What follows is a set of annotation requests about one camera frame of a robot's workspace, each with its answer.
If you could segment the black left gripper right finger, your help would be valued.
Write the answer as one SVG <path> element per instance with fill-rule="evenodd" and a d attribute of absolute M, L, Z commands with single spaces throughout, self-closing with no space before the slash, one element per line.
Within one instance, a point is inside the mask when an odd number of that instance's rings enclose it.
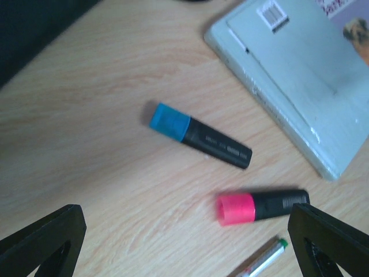
<path fill-rule="evenodd" d="M 303 276 L 368 276 L 368 235 L 310 204 L 294 204 L 288 232 Z"/>

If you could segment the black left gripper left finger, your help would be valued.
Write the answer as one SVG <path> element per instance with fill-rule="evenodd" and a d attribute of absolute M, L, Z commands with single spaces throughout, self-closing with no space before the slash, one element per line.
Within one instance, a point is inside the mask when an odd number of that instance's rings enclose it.
<path fill-rule="evenodd" d="M 54 211 L 1 240 L 1 276 L 72 276 L 85 233 L 80 205 Z"/>

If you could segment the grey hardcover book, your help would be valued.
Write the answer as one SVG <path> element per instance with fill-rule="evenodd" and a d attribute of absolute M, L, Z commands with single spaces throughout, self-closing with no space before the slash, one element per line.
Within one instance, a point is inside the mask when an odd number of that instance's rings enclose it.
<path fill-rule="evenodd" d="M 315 1 L 244 1 L 204 39 L 319 174 L 368 137 L 368 65 Z"/>

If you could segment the black backpack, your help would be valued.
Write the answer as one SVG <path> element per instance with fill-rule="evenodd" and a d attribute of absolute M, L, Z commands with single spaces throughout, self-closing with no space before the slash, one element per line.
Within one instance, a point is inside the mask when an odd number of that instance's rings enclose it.
<path fill-rule="evenodd" d="M 1 1 L 1 86 L 98 1 Z"/>

